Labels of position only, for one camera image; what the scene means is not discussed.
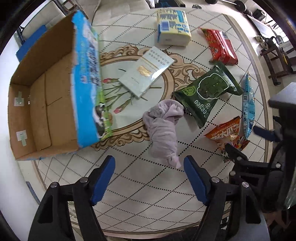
yellow tissue package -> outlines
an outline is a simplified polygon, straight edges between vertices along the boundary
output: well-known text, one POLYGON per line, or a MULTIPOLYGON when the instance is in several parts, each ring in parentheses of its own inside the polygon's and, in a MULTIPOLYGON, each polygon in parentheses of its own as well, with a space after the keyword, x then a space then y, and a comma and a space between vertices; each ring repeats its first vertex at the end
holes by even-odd
POLYGON ((161 8, 157 10, 157 42, 164 45, 186 46, 191 39, 184 11, 161 8))

blue printed box side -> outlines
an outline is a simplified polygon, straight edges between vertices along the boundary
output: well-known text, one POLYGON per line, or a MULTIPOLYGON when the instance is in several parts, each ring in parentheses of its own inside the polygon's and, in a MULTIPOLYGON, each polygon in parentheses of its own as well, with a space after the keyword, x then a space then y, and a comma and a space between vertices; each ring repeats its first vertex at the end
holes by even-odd
POLYGON ((112 135, 99 68, 98 34, 82 12, 72 18, 75 29, 71 96, 80 148, 112 135))

orange sunflower seed bag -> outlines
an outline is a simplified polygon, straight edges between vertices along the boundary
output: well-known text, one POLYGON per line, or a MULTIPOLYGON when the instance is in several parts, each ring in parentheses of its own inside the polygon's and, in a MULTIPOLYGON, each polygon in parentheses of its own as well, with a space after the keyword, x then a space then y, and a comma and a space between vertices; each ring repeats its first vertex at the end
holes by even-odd
POLYGON ((226 157, 224 162, 229 161, 228 154, 225 151, 226 143, 231 144, 240 151, 249 143, 245 137, 239 136, 239 122, 240 117, 237 116, 226 123, 216 126, 209 133, 205 134, 207 138, 217 142, 221 154, 226 157))

open cardboard box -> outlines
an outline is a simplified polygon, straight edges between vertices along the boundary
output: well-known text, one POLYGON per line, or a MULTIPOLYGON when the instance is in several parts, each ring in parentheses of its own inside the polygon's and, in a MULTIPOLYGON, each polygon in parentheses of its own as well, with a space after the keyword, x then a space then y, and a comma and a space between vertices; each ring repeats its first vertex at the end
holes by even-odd
POLYGON ((98 36, 80 11, 28 51, 9 87, 10 144, 17 160, 71 153, 111 135, 98 61, 98 36))

gold emblem on book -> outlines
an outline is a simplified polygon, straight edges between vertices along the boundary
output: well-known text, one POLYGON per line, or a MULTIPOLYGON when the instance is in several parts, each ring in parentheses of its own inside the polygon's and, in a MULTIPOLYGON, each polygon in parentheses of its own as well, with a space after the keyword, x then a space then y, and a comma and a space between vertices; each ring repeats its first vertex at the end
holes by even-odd
POLYGON ((147 70, 143 65, 139 66, 139 67, 137 68, 137 70, 139 71, 139 73, 140 73, 141 75, 144 75, 144 76, 149 76, 149 75, 151 75, 151 71, 147 70))

